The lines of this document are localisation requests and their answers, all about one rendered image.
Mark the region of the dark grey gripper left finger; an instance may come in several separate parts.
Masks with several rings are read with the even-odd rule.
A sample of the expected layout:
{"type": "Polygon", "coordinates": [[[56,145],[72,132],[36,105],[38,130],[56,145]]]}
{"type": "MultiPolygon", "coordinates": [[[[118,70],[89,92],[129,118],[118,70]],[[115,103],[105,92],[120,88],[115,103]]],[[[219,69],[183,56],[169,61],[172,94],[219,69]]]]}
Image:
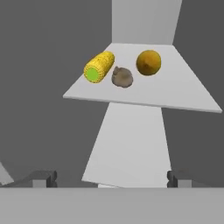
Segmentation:
{"type": "Polygon", "coordinates": [[[47,188],[57,187],[57,172],[56,171],[34,171],[27,177],[22,178],[14,183],[13,187],[35,187],[47,188]]]}

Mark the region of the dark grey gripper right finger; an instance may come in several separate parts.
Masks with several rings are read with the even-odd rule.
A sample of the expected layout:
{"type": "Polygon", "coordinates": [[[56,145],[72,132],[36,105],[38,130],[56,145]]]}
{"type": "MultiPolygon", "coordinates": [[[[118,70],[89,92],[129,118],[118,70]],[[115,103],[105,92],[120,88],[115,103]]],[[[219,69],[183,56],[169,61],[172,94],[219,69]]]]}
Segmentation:
{"type": "Polygon", "coordinates": [[[166,174],[167,187],[172,188],[208,188],[207,183],[196,181],[184,171],[169,170],[166,174]]]}

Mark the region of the white freezer shelf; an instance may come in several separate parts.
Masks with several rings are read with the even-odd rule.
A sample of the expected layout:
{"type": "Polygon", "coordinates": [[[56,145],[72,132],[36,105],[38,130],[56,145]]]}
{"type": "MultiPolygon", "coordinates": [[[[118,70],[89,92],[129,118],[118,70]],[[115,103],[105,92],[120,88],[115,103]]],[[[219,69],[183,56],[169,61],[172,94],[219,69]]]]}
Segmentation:
{"type": "Polygon", "coordinates": [[[117,87],[110,74],[97,84],[81,76],[64,93],[66,98],[214,113],[222,111],[174,46],[112,43],[107,49],[115,55],[116,66],[131,71],[133,84],[127,88],[117,87]],[[162,66],[156,74],[143,76],[137,71],[136,60],[148,49],[160,54],[162,66]]]}

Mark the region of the yellow lemon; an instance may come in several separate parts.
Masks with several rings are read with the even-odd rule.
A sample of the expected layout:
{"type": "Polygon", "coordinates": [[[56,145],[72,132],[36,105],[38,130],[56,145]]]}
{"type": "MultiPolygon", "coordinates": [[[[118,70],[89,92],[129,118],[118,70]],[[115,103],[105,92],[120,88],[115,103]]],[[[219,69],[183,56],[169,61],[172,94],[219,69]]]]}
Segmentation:
{"type": "Polygon", "coordinates": [[[142,75],[154,75],[161,67],[161,57],[154,50],[141,52],[136,58],[136,68],[142,75]]]}

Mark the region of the yellow corn cob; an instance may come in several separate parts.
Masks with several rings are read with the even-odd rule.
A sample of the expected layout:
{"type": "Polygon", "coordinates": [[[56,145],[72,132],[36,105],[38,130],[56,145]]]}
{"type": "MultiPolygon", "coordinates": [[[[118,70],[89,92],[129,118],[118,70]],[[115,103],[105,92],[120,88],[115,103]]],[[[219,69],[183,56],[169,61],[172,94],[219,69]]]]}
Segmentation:
{"type": "Polygon", "coordinates": [[[115,62],[115,55],[105,51],[93,57],[83,69],[85,78],[92,83],[101,82],[115,62]]]}

